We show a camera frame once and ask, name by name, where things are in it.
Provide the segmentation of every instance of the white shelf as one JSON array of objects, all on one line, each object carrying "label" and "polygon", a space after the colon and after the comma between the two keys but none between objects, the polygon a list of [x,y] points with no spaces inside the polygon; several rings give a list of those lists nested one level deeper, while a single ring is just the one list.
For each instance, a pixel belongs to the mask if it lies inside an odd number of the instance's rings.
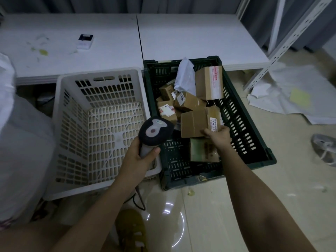
[{"label": "white shelf", "polygon": [[[94,41],[89,50],[75,53],[82,33],[93,34]],[[0,35],[0,51],[10,57],[18,77],[143,68],[135,14],[8,15]]]},{"label": "white shelf", "polygon": [[137,19],[144,60],[219,56],[227,71],[269,63],[236,15],[138,14]]}]

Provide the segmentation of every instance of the hand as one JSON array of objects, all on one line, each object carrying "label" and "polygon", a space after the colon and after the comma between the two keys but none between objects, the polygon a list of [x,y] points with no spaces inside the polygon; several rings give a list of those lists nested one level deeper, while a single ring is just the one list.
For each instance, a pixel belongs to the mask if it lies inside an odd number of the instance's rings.
[{"label": "hand", "polygon": [[134,189],[145,177],[148,166],[159,155],[160,148],[154,148],[144,159],[139,156],[140,141],[135,137],[129,146],[118,176],[115,180],[123,180]]},{"label": "hand", "polygon": [[221,131],[213,132],[208,128],[205,128],[203,133],[210,137],[213,144],[215,144],[219,153],[223,152],[228,147],[231,147],[230,128],[227,126],[221,126]]}]

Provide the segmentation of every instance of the white wall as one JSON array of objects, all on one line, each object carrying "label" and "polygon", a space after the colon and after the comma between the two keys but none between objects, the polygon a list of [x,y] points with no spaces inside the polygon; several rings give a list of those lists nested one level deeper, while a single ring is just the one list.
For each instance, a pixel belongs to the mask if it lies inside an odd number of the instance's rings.
[{"label": "white wall", "polygon": [[322,48],[336,61],[336,34]]}]

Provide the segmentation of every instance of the forearm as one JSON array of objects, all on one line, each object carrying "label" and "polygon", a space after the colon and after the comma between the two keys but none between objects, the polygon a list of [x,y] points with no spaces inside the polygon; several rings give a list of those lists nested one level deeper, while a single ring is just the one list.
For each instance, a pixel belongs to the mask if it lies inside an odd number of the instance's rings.
[{"label": "forearm", "polygon": [[228,146],[220,152],[233,209],[250,251],[315,251],[281,201]]},{"label": "forearm", "polygon": [[100,251],[123,202],[132,190],[132,186],[125,185],[125,182],[116,179],[51,251]]}]

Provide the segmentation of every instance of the white plastic crate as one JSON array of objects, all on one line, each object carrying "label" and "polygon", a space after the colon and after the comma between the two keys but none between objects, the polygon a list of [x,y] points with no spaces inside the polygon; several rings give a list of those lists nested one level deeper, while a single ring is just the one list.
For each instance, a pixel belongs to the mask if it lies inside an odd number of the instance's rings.
[{"label": "white plastic crate", "polygon": [[[110,186],[142,123],[150,117],[139,68],[74,73],[57,80],[57,148],[45,200]],[[158,156],[146,177],[161,171]]]}]

